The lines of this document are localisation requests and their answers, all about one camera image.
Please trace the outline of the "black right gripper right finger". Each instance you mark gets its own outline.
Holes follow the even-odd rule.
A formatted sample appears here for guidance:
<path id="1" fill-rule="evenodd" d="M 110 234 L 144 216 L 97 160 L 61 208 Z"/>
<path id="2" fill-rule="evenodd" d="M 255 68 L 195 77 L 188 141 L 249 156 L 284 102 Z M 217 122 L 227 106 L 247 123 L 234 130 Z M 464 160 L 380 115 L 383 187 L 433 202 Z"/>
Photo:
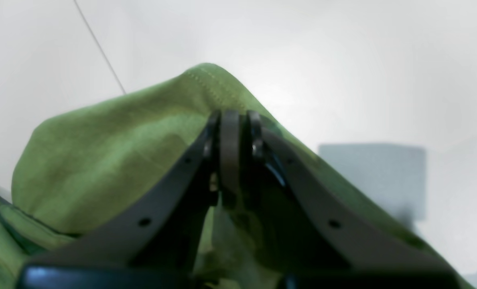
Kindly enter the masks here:
<path id="1" fill-rule="evenodd" d="M 241 195 L 272 242 L 261 260 L 282 271 L 279 289 L 459 288 L 444 261 L 349 209 L 257 112 L 238 128 Z"/>

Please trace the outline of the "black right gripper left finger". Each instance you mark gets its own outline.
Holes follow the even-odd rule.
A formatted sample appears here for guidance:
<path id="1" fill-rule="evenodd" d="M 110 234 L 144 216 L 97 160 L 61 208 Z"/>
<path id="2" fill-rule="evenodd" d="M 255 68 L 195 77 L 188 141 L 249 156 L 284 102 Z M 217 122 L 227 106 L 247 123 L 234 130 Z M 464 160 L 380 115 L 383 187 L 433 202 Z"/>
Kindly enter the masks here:
<path id="1" fill-rule="evenodd" d="M 240 113 L 212 113 L 167 175 L 124 212 L 22 269 L 19 289 L 201 289 L 194 276 L 205 216 L 218 200 L 211 175 L 236 201 L 240 184 Z"/>

